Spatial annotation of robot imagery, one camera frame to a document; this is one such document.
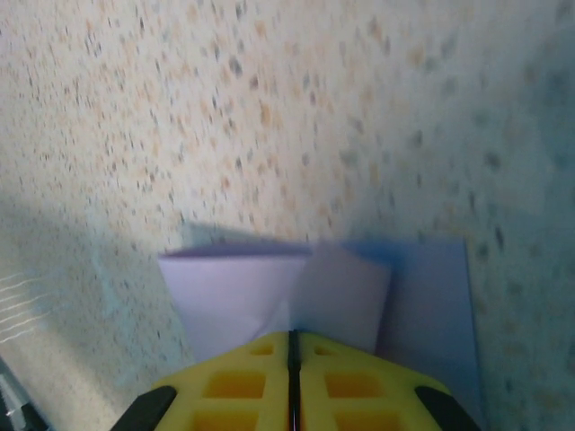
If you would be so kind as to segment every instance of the speckled surface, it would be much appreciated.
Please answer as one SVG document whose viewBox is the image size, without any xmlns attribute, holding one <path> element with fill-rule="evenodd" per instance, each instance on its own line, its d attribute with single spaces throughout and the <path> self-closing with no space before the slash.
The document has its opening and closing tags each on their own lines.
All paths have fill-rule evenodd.
<svg viewBox="0 0 575 431">
<path fill-rule="evenodd" d="M 4 0 L 0 355 L 58 430 L 107 429 L 192 361 L 155 254 L 203 226 L 463 235 L 492 429 L 573 429 L 573 14 Z"/>
</svg>

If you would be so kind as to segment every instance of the black object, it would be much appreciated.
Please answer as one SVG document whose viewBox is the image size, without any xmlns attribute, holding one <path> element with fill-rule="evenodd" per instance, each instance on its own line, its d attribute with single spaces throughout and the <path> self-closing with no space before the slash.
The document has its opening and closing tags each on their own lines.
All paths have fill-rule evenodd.
<svg viewBox="0 0 575 431">
<path fill-rule="evenodd" d="M 20 407 L 24 419 L 26 420 L 26 429 L 28 431 L 48 431 L 49 427 L 40 417 L 38 411 L 30 403 L 24 404 Z"/>
<path fill-rule="evenodd" d="M 442 431 L 481 431 L 451 395 L 428 386 L 418 386 L 415 393 Z"/>
<path fill-rule="evenodd" d="M 172 386 L 162 386 L 138 396 L 110 431 L 154 431 L 176 398 Z"/>
<path fill-rule="evenodd" d="M 301 429 L 299 372 L 302 369 L 302 358 L 299 352 L 299 335 L 297 330 L 291 330 L 287 336 L 289 431 L 299 431 Z"/>
</svg>

